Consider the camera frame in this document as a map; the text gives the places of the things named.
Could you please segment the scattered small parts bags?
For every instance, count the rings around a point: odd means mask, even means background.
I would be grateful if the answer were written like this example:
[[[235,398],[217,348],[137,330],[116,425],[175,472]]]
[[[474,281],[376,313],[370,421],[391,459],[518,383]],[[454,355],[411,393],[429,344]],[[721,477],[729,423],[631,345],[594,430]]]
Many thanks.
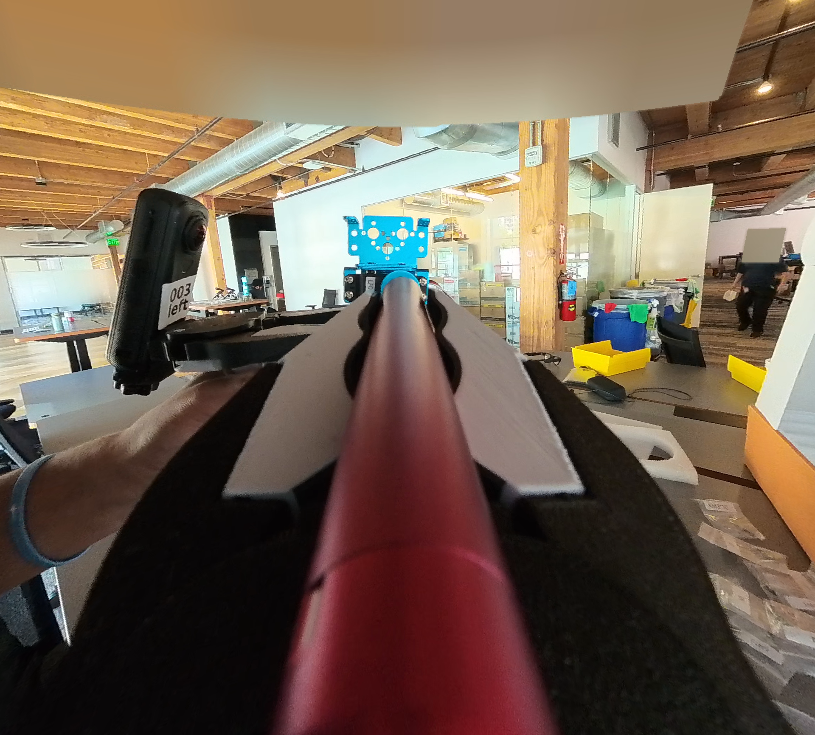
[[[743,654],[799,733],[814,727],[813,566],[794,570],[754,513],[697,498],[689,529]]]

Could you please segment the silver ceiling air duct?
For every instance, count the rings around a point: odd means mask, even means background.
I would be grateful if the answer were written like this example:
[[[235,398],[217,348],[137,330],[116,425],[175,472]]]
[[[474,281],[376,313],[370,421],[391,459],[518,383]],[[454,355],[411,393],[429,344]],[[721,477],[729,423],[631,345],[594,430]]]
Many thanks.
[[[162,188],[190,197],[205,193],[260,168],[303,143],[302,139],[291,137],[284,124],[266,122],[164,184]]]

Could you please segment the red electric screwdriver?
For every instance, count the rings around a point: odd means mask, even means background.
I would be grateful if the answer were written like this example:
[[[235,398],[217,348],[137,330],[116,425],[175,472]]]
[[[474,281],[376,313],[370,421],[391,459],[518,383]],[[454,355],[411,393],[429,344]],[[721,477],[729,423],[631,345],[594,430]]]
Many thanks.
[[[273,733],[557,733],[418,284],[388,282]]]

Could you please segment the blue toy robot arm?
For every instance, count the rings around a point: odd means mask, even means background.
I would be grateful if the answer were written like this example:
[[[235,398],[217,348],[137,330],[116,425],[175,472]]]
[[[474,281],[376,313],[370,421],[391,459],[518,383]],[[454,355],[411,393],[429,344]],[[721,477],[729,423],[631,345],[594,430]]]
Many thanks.
[[[411,276],[426,299],[430,273],[419,268],[428,255],[430,219],[406,216],[371,216],[359,220],[346,216],[348,254],[359,259],[346,267],[343,301],[351,304],[364,294],[379,295],[388,277]]]

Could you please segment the white foam insert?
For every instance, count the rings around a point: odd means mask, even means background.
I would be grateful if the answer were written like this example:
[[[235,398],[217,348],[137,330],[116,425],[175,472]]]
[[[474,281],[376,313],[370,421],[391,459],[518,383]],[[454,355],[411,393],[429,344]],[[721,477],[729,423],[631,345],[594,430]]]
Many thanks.
[[[698,485],[698,473],[676,438],[656,424],[594,412],[655,479]]]

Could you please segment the yellow plastic bin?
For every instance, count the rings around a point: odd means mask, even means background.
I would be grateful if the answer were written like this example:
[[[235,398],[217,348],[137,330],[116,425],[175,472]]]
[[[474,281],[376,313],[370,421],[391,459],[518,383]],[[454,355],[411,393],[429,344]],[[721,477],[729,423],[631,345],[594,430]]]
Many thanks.
[[[733,354],[728,355],[727,371],[733,380],[741,383],[757,394],[760,392],[767,375],[767,370],[764,366],[756,366]]]
[[[610,341],[581,344],[572,348],[571,353],[575,367],[587,368],[605,376],[640,370],[650,362],[649,349],[617,351]]]

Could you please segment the white orange cardboard box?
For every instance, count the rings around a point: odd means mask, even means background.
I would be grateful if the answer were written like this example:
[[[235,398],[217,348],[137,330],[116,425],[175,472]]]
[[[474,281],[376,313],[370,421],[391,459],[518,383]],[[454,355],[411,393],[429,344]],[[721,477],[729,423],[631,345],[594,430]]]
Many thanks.
[[[756,404],[748,410],[750,472],[814,559],[814,224],[804,268]]]

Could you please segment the stack of cardboard boxes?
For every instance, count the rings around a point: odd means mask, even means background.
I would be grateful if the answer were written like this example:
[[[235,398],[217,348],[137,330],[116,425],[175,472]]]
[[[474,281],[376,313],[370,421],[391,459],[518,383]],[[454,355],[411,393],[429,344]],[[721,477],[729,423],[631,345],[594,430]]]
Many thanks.
[[[449,217],[433,227],[430,277],[460,306],[520,348],[518,217]]]

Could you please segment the blue trash barrel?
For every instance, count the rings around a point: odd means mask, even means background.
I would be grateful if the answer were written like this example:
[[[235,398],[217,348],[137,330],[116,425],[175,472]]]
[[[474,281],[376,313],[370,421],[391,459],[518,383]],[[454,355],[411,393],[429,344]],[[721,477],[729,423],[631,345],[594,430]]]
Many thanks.
[[[627,305],[635,300],[595,301],[587,309],[593,321],[594,342],[610,341],[614,350],[629,352],[646,347],[646,325],[631,322]]]

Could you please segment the black office chair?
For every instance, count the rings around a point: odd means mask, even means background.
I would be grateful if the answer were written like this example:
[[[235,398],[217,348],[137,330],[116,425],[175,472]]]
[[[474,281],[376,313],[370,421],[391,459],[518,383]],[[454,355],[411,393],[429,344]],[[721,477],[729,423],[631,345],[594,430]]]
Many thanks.
[[[662,316],[657,316],[656,329],[668,363],[683,366],[707,366],[697,329],[683,327]]]

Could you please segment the person's left hand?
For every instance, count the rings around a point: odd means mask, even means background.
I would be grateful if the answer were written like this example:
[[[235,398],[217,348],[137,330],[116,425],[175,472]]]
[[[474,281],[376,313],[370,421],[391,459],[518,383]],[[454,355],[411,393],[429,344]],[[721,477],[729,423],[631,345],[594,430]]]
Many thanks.
[[[57,453],[28,492],[37,550],[65,560],[115,534],[174,455],[257,370],[202,375],[128,428]]]

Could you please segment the white board panel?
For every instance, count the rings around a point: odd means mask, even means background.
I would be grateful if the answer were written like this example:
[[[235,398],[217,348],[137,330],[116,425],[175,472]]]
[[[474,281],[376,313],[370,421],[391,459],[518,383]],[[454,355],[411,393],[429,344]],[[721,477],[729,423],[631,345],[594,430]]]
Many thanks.
[[[712,184],[644,194],[639,275],[645,280],[704,274]]]

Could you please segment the black computer mouse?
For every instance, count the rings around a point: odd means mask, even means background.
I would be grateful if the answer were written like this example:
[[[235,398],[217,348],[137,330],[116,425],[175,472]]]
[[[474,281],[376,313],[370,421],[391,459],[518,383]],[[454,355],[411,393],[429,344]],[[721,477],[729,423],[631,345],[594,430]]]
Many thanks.
[[[621,403],[627,399],[624,386],[605,375],[593,375],[585,381],[587,389],[610,403]]]

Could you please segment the wooden support post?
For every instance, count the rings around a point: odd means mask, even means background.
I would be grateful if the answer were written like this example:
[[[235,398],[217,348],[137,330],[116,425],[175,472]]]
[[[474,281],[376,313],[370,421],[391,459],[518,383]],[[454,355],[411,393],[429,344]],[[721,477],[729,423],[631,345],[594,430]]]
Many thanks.
[[[520,350],[562,346],[558,280],[565,259],[568,118],[519,124]]]

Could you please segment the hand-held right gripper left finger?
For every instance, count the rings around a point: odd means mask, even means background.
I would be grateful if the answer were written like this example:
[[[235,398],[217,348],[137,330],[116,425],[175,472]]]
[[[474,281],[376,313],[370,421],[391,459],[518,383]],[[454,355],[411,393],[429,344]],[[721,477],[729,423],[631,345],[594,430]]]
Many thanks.
[[[284,356],[225,498],[282,497],[336,459],[353,403],[344,367],[363,334],[359,319],[369,301],[363,294]]]

